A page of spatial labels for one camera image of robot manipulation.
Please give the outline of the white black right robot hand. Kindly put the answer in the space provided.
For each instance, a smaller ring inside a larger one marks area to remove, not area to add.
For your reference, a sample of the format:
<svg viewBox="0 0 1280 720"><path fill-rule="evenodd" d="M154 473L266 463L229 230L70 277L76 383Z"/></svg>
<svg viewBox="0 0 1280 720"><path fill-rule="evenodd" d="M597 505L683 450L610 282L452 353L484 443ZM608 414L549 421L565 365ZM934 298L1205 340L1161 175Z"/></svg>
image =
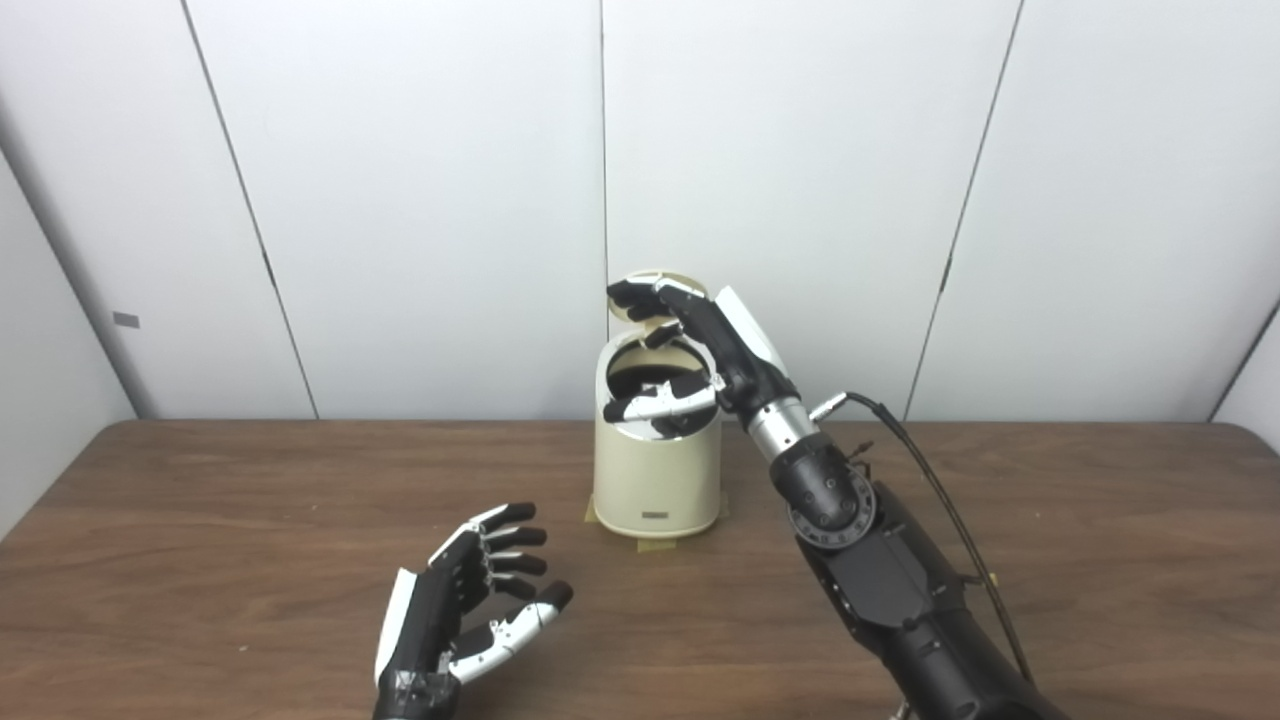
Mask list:
<svg viewBox="0 0 1280 720"><path fill-rule="evenodd" d="M631 322L663 318L641 340L658 348L684 337L704 347L712 369L686 372L630 398L613 398L602 415L609 424L667 421L718 407L748 424L773 402L800 398L786 370L772 360L767 338L730 315L730 291L717 299L662 273L634 275L609 284L607 296Z"/></svg>

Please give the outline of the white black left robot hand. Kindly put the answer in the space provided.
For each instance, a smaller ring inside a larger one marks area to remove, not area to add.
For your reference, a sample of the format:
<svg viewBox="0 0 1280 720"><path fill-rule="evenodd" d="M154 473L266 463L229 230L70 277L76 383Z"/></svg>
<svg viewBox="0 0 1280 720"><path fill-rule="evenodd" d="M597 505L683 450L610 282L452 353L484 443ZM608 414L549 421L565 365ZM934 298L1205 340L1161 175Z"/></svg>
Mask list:
<svg viewBox="0 0 1280 720"><path fill-rule="evenodd" d="M547 542L529 525L532 502L503 503L462 521L413 571L398 569L374 662L375 719L452 719L463 687L525 648L570 605L573 588L530 580Z"/></svg>

